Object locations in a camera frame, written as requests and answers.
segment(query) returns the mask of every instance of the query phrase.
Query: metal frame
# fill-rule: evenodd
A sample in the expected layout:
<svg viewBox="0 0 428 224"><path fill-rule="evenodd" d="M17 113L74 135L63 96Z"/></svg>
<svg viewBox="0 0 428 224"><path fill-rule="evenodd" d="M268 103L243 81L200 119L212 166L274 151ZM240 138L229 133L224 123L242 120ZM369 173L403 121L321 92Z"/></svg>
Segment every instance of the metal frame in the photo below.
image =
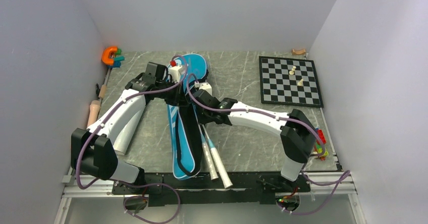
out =
<svg viewBox="0 0 428 224"><path fill-rule="evenodd" d="M324 124L326 126L326 131L328 138L330 139L330 143L333 150L333 155L335 158L335 162L338 162L337 155L335 149L333 147L332 138L330 136L329 129L327 127L326 119L324 117L323 109L321 108L321 115L323 117ZM307 172L306 173L309 178L315 182L333 182L336 181L343 172ZM83 185L87 185L91 182L94 177L90 175L81 175L81 182ZM60 206L57 211L57 215L55 218L54 224L64 224L67 218L67 214L69 211L70 203L73 198L126 198L132 195L113 195L112 189L114 186L113 181L104 181L98 180L92 186L85 190L81 190L75 181L74 170L70 168L67 175L64 175L62 183L64 183L64 191L61 197ZM315 199L315 195L326 195L330 194L334 186L317 186L309 183L311 191L299 193L300 195L311 195L312 199ZM289 193L276 193L278 196L284 196ZM354 185L354 181L352 179L352 175L349 175L344 181L342 181L336 191L337 195L348 195L352 212L355 217L355 221L357 224L366 224L366 219L364 217L364 213L361 208L361 204L358 199L358 194Z"/></svg>

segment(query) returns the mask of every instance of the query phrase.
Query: black chessboard frame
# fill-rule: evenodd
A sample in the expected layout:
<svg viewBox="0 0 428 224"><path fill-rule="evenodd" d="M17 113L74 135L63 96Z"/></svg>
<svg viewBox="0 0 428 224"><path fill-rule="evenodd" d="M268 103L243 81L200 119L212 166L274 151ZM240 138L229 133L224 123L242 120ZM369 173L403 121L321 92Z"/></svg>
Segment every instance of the black chessboard frame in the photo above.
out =
<svg viewBox="0 0 428 224"><path fill-rule="evenodd" d="M301 103L301 102L292 102L292 100L287 101L287 99L290 99L289 96L285 97L285 99L286 99L285 101L265 100L264 99L264 96L265 96L264 90L265 89L263 88L263 84L265 83L264 81L266 81L267 83L270 83L270 82L268 82L268 80L270 80L271 77L269 77L267 79L263 77L263 67L262 67L262 61L263 61L263 59L272 59L272 60L275 61L275 64L279 64L279 65L281 65L281 60L298 61L299 62L298 64L294 63L294 65L297 67L296 68L297 71L300 71L300 66L307 66L307 62L309 62L310 66L308 66L308 67L312 68L312 72L313 72L313 79L312 79L313 81L312 82L315 83L316 91L318 93L319 103ZM292 67L292 66L293 65L291 65L291 64L289 64L289 62L287 62L287 70L290 70L291 69L290 67ZM321 91L319 89L318 78L317 78L316 71L315 71L315 64L314 64L314 62L312 60L259 56L259 73L260 73L260 96L261 96L261 102L262 103L265 103L265 104L295 105L295 106L306 106L306 107L317 107L317 108L324 107L324 105L323 105L323 99L321 98ZM290 85L289 86L296 85L297 82L303 77L302 75L288 75L288 74L287 74L287 76L284 76L284 77L285 78L289 78L290 76L291 76L291 78L295 78L295 80L289 79L289 81L290 81ZM309 82L307 80L303 81L303 85L304 86L309 86ZM300 89L303 89L304 86L298 86L298 88L297 88L298 90L297 91L299 91ZM285 91L288 91L288 93L291 93L293 91L293 94L296 94L295 92L297 92L296 90L285 90Z"/></svg>

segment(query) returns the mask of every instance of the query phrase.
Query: floor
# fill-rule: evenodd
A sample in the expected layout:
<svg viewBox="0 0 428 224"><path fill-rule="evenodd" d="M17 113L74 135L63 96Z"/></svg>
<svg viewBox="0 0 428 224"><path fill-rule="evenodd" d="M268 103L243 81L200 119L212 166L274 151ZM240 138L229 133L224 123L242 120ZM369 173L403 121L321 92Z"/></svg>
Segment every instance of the floor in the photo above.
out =
<svg viewBox="0 0 428 224"><path fill-rule="evenodd" d="M106 96L102 103L102 116L119 98L124 86L132 78L145 71L147 62L167 64L175 54L197 53L208 63L208 82L213 96L237 99L247 105L278 111L291 112L296 108L305 113L316 127L326 132L322 112L319 108L269 105L260 101L258 56L300 58L290 53L261 51L138 51L125 52L125 61L113 69L108 81ZM216 125L210 123L207 130L217 145L227 171L279 171L285 158L283 147L277 136L241 126ZM330 140L327 150L330 155L325 161L310 159L308 171L336 171ZM134 137L122 160L140 166L146 172L171 172L172 148L168 129L167 106L161 99L149 103Z"/></svg>

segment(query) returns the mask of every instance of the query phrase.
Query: gray marble tabletop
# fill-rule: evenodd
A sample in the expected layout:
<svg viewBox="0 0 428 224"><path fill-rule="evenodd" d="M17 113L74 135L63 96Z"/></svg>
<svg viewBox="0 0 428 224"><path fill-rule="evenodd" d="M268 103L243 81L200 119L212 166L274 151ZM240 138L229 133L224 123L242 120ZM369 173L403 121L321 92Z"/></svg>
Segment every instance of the gray marble tabletop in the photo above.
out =
<svg viewBox="0 0 428 224"><path fill-rule="evenodd" d="M326 132L319 108L270 105L260 101L258 56L302 58L290 53L261 51L138 51L125 52L125 61L113 69L106 95L101 106L102 116L119 98L127 82L144 72L149 61L167 65L175 54L197 53L207 63L213 96L230 97L247 105L278 112L291 112L296 108L305 113L314 126ZM210 138L220 152L227 171L279 171L285 154L279 137L241 126L207 125ZM330 155L321 161L310 159L308 171L336 171L330 140L325 133ZM125 156L120 158L140 166L146 172L171 172L172 147L168 126L167 106L161 99L151 101L146 107Z"/></svg>

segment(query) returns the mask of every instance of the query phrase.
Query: black strap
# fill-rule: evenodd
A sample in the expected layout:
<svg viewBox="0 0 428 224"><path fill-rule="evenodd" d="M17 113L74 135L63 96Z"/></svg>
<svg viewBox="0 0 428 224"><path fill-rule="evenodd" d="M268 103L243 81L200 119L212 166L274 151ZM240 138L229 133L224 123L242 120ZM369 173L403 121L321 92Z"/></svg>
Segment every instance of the black strap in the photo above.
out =
<svg viewBox="0 0 428 224"><path fill-rule="evenodd" d="M181 171L183 171L183 173L185 173L187 176L193 176L193 174L189 171L187 171L186 168L184 168L184 166L181 164L181 146L180 146L180 136L179 136L179 131L178 131L178 123L179 123L179 117L180 117L180 112L177 112L177 117L175 120L175 142L177 145L177 164L178 167L181 169Z"/></svg>

